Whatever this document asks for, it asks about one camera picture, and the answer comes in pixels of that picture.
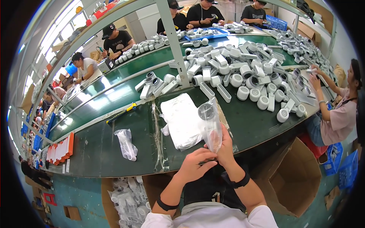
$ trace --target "red stool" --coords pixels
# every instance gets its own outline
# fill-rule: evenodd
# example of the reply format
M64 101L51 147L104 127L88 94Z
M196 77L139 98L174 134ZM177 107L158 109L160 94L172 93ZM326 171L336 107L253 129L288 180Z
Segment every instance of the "red stool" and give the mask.
M54 194L44 192L43 197L44 197L46 203L49 203L53 206L57 206L56 202L54 201Z
M312 151L315 158L319 158L322 154L324 154L327 151L328 146L318 147L315 144L313 144L311 137L309 137L309 134L307 132L298 136L298 138Z

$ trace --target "baseball cap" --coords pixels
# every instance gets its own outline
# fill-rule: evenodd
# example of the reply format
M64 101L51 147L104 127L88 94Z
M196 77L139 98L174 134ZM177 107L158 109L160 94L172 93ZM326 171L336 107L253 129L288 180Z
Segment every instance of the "baseball cap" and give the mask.
M101 37L101 39L105 40L105 39L109 38L112 35L114 29L115 29L115 25L113 23L108 25L107 27L103 28L103 36Z
M169 3L170 9L181 10L183 8L183 6L179 6L176 0L167 0L167 2Z

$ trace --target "pink t-shirt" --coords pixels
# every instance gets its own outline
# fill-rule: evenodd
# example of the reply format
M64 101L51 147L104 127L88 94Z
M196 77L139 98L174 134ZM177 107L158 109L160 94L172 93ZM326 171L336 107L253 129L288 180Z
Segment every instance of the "pink t-shirt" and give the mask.
M356 124L356 103L349 101L342 105L349 99L350 89L340 88L340 92L343 99L330 110L331 121L322 120L320 123L322 140L327 146L345 140Z
M66 91L63 88L57 86L54 88L54 93L57 95L57 97L61 98L61 100L62 100L62 98L66 94ZM52 99L54 101L57 101L57 99L54 96L52 96Z

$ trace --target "smart watch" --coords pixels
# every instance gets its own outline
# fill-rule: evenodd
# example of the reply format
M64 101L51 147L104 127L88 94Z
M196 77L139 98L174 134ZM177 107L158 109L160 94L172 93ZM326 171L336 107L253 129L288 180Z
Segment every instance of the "smart watch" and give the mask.
M246 186L246 184L249 182L249 180L250 180L250 175L247 173L247 172L245 172L246 173L246 175L245 175L245 177L241 180L241 181L239 181L239 182L233 182L233 181L231 181L230 179L229 179L229 177L228 177L228 174L227 174L227 172L225 171L225 172L223 172L222 174L221 174L221 177L232 187L232 188L234 188L234 189L237 189L237 188L239 188L239 187L244 187L244 186Z
M166 205L161 201L161 196L158 197L157 199L157 204L164 210L164 211L168 211L168 210L175 210L179 207L179 205L176 206L170 206L170 205Z

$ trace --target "workbench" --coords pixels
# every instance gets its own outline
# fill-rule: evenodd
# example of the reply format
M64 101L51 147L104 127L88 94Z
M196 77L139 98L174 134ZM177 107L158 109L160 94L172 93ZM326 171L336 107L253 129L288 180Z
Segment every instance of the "workbench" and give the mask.
M231 43L237 46L246 41L277 45L274 38L264 34L215 38L209 40L209 45L217 47L225 43ZM285 56L286 60L283 66L298 65L294 62L293 57L282 49L274 49L274 51ZM106 88L110 88L122 79L172 59L171 50L167 47L131 60L118 69L100 77L83 92L76 95L67 105L74 109L83 101ZM153 71L159 78L163 78L165 74L177 75L177 70L171 69L168 65ZM139 101L140 92L136 92L134 87L144 78L145 73L94 97L71 113L51 131L50 139L57 140L66 133L75 130L73 155L70 158L70 172L65 173L66 175L125 177L178 170L188 153L204 145L204 142L201 141L188 150L177 151L171 137L163 136L160 131L166 124L159 117L161 102L172 99L181 93L188 93L198 107L208 101L208 98L198 87L190 87L159 96L156 99L150 99L145 104L138 105L136 111L128 112L114 121L112 125L107 125L106 120L97 121L98 118L100 119L100 117L113 110L127 106L133 101ZM295 114L292 114L286 122L280 124L276 119L276 114L280 109L279 103L275 104L274 112L261 111L257 108L256 103L251 102L249 99L246 101L238 100L236 97L237 88L229 85L226 89L232 96L230 103L224 101L216 88L213 88L213 91L224 114L225 120L221 119L221 121L229 126L235 153L263 143L305 119L305 116L298 118ZM319 110L319 106L304 105L307 109L307 116L311 116ZM116 130L128 128L132 133L132 143L138 148L137 161L135 162L122 157L118 137L113 134ZM48 171L62 173L62 165L50 165Z

